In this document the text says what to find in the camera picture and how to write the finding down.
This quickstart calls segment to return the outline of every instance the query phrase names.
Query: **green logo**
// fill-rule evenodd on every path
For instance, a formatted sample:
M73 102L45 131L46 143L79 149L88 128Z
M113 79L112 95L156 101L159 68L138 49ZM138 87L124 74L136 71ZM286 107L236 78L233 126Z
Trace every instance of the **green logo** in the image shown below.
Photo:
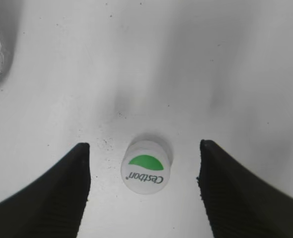
M159 162L158 159L149 155L137 156L133 158L128 164L138 165L148 170L155 170L155 171L164 170L162 163Z

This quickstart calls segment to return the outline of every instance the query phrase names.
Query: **bottle cap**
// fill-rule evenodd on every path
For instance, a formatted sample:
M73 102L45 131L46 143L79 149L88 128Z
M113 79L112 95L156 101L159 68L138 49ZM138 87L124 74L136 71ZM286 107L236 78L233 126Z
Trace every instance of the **bottle cap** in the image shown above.
M165 150L153 141L139 141L129 146L121 175L125 185L139 194L153 194L165 187L171 163Z

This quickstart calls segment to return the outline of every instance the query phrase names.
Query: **white surface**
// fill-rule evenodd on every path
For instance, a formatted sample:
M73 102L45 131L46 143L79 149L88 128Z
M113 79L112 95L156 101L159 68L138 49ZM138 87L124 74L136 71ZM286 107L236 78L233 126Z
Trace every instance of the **white surface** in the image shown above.
M195 180L201 139L293 196L293 0L14 2L0 201L89 142L78 237L211 238ZM145 132L174 153L170 182L147 196L120 177Z

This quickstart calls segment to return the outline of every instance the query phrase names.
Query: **white table surface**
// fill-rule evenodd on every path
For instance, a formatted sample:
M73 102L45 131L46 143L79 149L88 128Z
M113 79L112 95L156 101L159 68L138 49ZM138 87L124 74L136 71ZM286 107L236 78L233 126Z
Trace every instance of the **white table surface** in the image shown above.
M212 238L201 139L293 197L293 0L0 0L0 11L15 42L0 85L0 201L89 142L79 238ZM120 177L145 133L174 153L154 195Z

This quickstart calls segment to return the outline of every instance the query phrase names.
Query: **white bottle cap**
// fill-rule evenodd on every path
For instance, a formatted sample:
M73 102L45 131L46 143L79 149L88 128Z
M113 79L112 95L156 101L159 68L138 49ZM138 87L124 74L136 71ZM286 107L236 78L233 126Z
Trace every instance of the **white bottle cap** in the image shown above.
M167 184L171 163L165 150L153 141L139 141L129 146L121 175L125 185L139 194L152 194Z

